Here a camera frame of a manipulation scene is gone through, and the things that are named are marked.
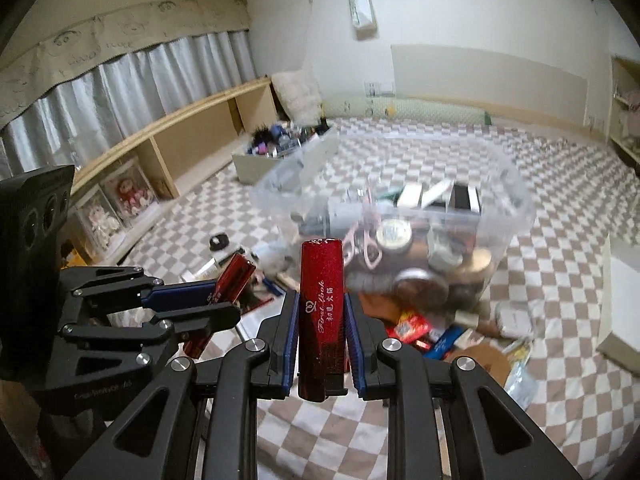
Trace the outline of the blue snack bar wrapper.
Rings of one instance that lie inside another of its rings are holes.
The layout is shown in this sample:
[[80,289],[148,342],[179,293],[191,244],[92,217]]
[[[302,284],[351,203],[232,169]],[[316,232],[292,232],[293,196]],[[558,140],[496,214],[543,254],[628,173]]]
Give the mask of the blue snack bar wrapper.
[[456,341],[465,332],[465,328],[456,324],[450,325],[434,343],[434,346],[424,353],[424,359],[442,360],[454,348]]

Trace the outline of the wardrobe shelf with clothes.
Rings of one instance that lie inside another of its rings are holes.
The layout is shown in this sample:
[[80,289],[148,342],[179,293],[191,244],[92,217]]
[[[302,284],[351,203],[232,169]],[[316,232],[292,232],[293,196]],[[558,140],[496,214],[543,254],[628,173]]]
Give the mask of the wardrobe shelf with clothes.
[[620,159],[639,173],[639,63],[612,56],[612,100],[608,142]]

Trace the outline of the clear plastic storage bin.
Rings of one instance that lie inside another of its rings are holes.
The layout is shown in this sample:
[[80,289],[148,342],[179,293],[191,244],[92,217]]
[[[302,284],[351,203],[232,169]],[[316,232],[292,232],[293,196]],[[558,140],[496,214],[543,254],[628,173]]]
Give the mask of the clear plastic storage bin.
[[473,310],[535,219],[501,148],[433,133],[330,132],[278,162],[250,198],[294,259],[307,240],[340,240],[348,290],[425,312]]

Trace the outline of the red glitter box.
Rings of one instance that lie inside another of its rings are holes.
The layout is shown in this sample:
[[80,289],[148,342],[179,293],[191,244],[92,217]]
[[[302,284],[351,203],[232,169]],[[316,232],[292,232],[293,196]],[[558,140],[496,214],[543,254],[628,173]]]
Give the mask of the red glitter box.
[[321,403],[345,392],[344,278],[340,240],[300,248],[298,394]]

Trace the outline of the white cardboard box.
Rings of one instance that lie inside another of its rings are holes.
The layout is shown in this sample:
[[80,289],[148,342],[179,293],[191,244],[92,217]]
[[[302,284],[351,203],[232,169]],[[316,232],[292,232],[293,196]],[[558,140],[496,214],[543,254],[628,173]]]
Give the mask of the white cardboard box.
[[639,375],[639,248],[608,236],[603,249],[603,290],[597,350]]

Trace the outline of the wooden bedside shelf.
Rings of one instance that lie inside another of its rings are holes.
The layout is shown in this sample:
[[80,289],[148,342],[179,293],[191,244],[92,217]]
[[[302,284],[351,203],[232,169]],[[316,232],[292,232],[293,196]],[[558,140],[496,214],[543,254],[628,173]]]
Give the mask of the wooden bedside shelf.
[[[86,261],[112,266],[153,226],[178,199],[227,166],[232,153],[250,140],[250,134],[278,118],[271,80],[262,77],[240,84],[180,108],[128,136],[114,148],[78,170],[72,202],[78,215],[68,222],[68,238]],[[107,201],[105,179],[127,169],[145,177],[157,202],[138,218],[124,224],[103,250],[92,239],[85,204]]]

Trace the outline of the white headboard panel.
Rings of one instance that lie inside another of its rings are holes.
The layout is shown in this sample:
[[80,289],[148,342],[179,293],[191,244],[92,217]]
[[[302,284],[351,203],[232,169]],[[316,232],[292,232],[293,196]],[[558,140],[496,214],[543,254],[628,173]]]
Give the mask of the white headboard panel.
[[396,92],[502,105],[566,122],[584,119],[587,81],[526,58],[458,47],[394,44]]

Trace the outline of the red glitter box lid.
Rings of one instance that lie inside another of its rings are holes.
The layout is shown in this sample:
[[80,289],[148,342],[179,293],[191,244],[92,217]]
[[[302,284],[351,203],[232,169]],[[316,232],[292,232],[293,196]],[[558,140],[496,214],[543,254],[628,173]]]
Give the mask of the red glitter box lid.
[[[217,278],[213,293],[208,302],[219,304],[220,302],[230,302],[234,304],[238,300],[241,292],[252,278],[256,266],[243,254],[235,252],[230,259],[224,272]],[[183,351],[192,359],[199,359],[204,352],[213,331],[210,330],[203,336],[187,341],[183,345]]]

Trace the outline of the black and white box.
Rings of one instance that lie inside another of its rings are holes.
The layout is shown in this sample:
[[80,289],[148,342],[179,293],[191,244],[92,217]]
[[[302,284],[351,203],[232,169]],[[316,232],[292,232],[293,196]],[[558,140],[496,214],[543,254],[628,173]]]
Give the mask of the black and white box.
[[480,193],[475,186],[462,182],[454,182],[449,195],[447,208],[467,211],[471,214],[482,213]]

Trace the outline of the brown leather case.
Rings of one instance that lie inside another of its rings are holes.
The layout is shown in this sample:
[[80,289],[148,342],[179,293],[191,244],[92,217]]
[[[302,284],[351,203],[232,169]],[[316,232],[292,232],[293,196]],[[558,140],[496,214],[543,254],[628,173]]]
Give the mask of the brown leather case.
[[402,315],[402,307],[396,299],[388,295],[358,294],[363,313],[388,324],[396,325]]

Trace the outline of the hanging white plastic bag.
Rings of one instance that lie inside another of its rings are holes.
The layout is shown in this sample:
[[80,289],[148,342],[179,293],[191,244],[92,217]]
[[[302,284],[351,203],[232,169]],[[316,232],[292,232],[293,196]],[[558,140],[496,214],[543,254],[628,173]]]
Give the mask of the hanging white plastic bag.
[[352,27],[356,32],[372,32],[376,29],[376,19],[371,0],[348,0]]

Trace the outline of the round tape measure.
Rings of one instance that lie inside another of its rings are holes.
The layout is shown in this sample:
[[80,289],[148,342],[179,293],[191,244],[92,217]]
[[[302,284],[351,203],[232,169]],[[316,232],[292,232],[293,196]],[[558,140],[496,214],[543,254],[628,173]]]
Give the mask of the round tape measure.
[[408,220],[384,219],[376,228],[375,239],[384,252],[403,252],[412,243],[413,229]]

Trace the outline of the round cork coaster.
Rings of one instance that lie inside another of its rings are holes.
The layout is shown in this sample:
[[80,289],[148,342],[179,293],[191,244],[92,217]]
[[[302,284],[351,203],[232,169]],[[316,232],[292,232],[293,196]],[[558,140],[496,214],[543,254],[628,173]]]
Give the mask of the round cork coaster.
[[445,361],[452,363],[462,356],[467,356],[480,364],[501,387],[506,385],[512,365],[508,358],[497,348],[491,347],[490,344],[476,344],[463,350],[454,350],[446,357]]

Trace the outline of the green bolster pillow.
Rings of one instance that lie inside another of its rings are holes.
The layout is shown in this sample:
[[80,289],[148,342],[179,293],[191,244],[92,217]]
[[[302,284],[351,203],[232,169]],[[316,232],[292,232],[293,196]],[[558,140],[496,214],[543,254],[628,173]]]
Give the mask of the green bolster pillow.
[[492,125],[491,116],[481,108],[418,99],[380,96],[332,96],[321,109],[326,118],[353,117],[415,120],[424,124]]

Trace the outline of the white box of clutter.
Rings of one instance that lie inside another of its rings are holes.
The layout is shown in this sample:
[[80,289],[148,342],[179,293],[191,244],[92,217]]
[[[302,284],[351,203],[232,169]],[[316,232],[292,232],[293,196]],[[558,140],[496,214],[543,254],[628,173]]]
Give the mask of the white box of clutter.
[[288,159],[322,166],[339,146],[337,132],[324,119],[319,125],[306,127],[275,122],[255,130],[250,140],[232,153],[232,164],[239,182],[253,185]]

